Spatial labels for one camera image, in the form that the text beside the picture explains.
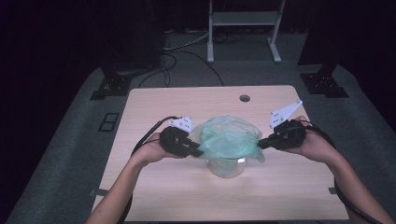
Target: metal stand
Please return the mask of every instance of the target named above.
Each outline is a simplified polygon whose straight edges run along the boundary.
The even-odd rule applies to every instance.
[[[228,25],[274,25],[274,31],[271,37],[267,39],[270,50],[273,54],[275,63],[281,63],[275,41],[279,25],[282,20],[283,9],[286,0],[281,0],[278,11],[261,11],[261,12],[213,12],[213,0],[209,0],[209,27],[207,41],[207,61],[215,61],[213,51],[213,26]]]
[[[105,78],[99,89],[92,93],[90,100],[104,100],[107,96],[125,96],[128,94],[132,78],[123,77],[116,73],[114,69],[102,66]]]
[[[300,74],[310,94],[324,94],[327,98],[347,98],[344,88],[338,86],[332,78],[337,62],[323,64],[317,73]]]

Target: clear glass container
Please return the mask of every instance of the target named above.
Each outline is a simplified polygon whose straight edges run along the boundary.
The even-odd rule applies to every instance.
[[[233,178],[240,174],[245,169],[248,159],[209,159],[207,160],[207,167],[216,176],[221,178]]]

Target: hand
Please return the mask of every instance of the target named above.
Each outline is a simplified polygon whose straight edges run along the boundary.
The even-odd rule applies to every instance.
[[[302,121],[304,126],[309,125],[304,116],[296,118],[297,121]],[[311,161],[319,161],[329,164],[337,160],[341,156],[338,151],[332,147],[323,137],[318,133],[306,130],[306,138],[299,147],[285,150],[290,153],[295,153],[308,158]]]
[[[151,162],[160,161],[163,158],[179,158],[176,155],[166,152],[160,145],[160,134],[154,133],[145,145],[139,148],[132,158],[143,162],[146,166]]]

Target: green plastic bag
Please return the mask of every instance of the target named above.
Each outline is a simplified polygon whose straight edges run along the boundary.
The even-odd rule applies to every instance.
[[[192,135],[204,152],[199,159],[251,158],[265,161],[262,150],[257,147],[262,132],[236,116],[214,117],[196,126]]]

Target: wooden table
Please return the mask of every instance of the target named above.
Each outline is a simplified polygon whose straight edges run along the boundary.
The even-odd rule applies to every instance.
[[[240,100],[244,94],[250,97],[247,103]],[[292,86],[132,90],[100,189],[110,189],[134,145],[165,117],[191,117],[196,126],[215,116],[233,115],[254,124],[266,137],[273,132],[271,111],[298,99]],[[307,117],[303,106],[290,118],[299,115]],[[244,172],[230,179],[213,175],[206,161],[192,157],[152,163],[139,176],[126,220],[347,219],[345,207],[329,192],[333,176],[326,165],[273,148],[263,153],[265,163],[249,160]],[[101,199],[96,196],[93,207]]]

